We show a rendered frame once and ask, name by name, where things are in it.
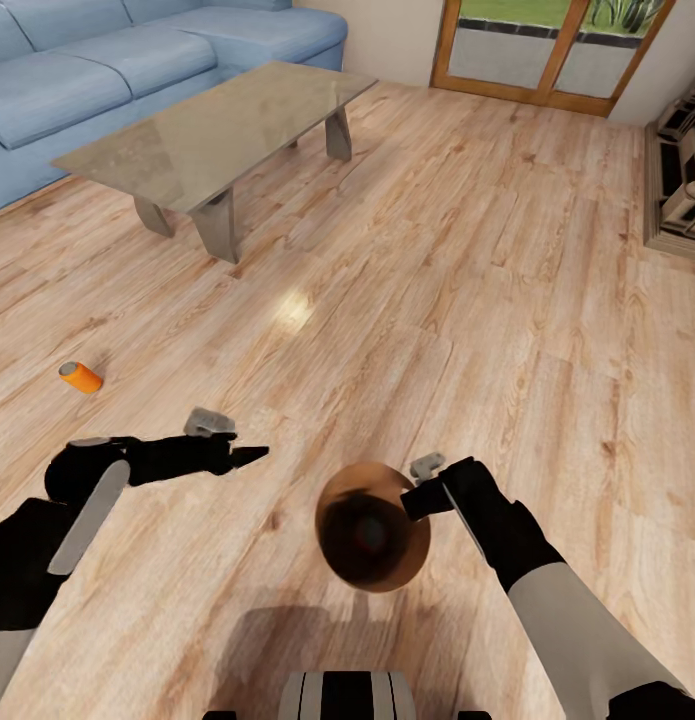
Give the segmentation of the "robot trunk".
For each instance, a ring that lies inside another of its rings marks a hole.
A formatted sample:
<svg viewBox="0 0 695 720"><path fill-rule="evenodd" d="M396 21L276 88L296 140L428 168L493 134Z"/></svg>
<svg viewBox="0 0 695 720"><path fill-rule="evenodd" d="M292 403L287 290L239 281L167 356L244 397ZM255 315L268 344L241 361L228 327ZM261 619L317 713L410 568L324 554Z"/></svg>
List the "robot trunk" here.
<svg viewBox="0 0 695 720"><path fill-rule="evenodd" d="M278 720L416 720L403 671L292 671Z"/></svg>

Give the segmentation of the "can of soda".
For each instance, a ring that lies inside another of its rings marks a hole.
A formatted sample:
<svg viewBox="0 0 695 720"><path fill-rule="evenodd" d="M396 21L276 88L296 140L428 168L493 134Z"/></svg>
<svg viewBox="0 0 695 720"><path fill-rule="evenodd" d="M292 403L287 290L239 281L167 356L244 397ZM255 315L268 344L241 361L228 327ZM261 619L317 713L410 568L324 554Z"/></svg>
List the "can of soda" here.
<svg viewBox="0 0 695 720"><path fill-rule="evenodd" d="M95 393L102 386L102 378L80 362L64 363L58 371L60 377L85 394Z"/></svg>
<svg viewBox="0 0 695 720"><path fill-rule="evenodd" d="M349 550L357 558L373 556L387 542L385 524L375 516L363 518L359 520L357 528L353 530L347 542L349 542Z"/></svg>

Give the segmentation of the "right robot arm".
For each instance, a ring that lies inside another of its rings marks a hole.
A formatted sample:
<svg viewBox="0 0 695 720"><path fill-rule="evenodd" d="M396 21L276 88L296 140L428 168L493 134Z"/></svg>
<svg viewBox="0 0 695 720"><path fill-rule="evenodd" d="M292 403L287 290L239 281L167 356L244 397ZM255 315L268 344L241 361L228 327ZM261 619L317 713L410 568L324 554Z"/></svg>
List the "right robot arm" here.
<svg viewBox="0 0 695 720"><path fill-rule="evenodd" d="M544 537L532 512L510 503L474 457L440 451L410 463L415 489L400 499L410 521L453 508L496 569L566 720L695 720L686 686L608 611Z"/></svg>

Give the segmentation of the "trash can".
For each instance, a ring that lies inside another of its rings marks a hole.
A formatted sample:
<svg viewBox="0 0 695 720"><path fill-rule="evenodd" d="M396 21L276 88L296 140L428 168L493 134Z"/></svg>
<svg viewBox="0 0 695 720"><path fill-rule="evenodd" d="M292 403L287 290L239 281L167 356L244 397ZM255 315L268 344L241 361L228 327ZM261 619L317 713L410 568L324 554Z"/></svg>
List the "trash can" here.
<svg viewBox="0 0 695 720"><path fill-rule="evenodd" d="M336 473L321 490L314 513L314 533L328 567L344 583L370 595L393 593L424 568L432 546L430 515L410 521L400 495L415 489L403 473L382 463L364 461ZM387 542L357 558L349 536L363 518L385 524Z"/></svg>

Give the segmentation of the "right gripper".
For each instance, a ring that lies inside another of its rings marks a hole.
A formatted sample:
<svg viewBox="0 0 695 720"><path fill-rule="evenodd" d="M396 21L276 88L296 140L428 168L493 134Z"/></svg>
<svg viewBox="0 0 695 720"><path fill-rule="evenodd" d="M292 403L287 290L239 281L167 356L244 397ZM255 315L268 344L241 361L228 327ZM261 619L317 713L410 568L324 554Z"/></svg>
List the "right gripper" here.
<svg viewBox="0 0 695 720"><path fill-rule="evenodd" d="M442 509L434 497L432 497L432 483L434 478L424 481L421 485L418 485L411 491L405 490L400 499L404 505L404 509L410 518L410 521L419 521L430 513L441 513L445 509Z"/></svg>

